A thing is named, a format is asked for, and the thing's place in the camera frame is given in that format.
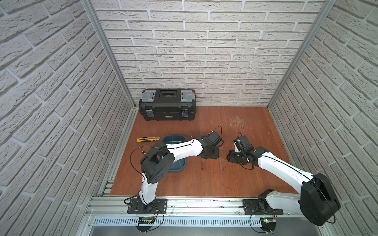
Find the small clear triangle ruler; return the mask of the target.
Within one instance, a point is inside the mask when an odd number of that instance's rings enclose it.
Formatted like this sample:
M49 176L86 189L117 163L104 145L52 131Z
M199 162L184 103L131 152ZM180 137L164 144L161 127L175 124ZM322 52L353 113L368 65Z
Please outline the small clear triangle ruler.
M228 162L226 160L224 160L224 159L220 159L219 160L219 170L220 170L220 172L223 172L226 169L227 166L228 166Z

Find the teal plastic storage box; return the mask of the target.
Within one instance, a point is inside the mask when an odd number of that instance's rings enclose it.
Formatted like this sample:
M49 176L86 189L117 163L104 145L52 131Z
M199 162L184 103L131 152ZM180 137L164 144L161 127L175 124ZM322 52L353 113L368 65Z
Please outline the teal plastic storage box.
M170 144L180 144L186 142L186 138L182 135L168 135L165 136L162 140L166 145ZM174 162L170 168L169 173L179 173L184 170L186 166L186 159L181 159L179 161Z

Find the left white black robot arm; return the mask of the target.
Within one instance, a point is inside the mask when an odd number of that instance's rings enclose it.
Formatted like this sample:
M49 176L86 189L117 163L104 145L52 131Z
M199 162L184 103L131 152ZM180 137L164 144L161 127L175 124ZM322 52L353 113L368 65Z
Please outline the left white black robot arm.
M156 189L169 172L171 165L181 159L200 156L202 159L218 159L218 148L224 141L216 132L208 136L195 137L190 141L178 144L157 142L141 159L142 186L138 199L147 206L156 199Z

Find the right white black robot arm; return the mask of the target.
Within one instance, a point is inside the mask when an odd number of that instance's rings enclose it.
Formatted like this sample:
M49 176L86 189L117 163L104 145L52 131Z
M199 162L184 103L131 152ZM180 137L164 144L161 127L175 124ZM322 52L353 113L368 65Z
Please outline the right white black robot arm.
M269 212L282 209L301 213L311 223L322 226L335 217L341 208L334 188L327 176L311 174L279 159L262 147L249 151L230 150L227 161L241 166L251 163L264 169L289 184L295 194L268 189L259 195L258 211Z

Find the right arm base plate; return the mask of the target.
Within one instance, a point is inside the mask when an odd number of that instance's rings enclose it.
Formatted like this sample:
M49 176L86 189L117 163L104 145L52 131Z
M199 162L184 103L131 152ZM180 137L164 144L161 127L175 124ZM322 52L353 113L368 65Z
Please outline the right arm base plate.
M243 199L242 203L245 215L283 215L284 213L282 209L271 208L268 203L262 199Z

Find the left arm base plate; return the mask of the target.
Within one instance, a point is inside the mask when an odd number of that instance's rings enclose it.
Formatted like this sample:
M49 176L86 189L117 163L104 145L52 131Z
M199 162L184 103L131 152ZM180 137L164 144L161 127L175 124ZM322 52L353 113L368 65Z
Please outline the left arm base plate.
M130 199L128 204L128 214L166 214L167 199L155 199L153 202L145 205L141 199Z

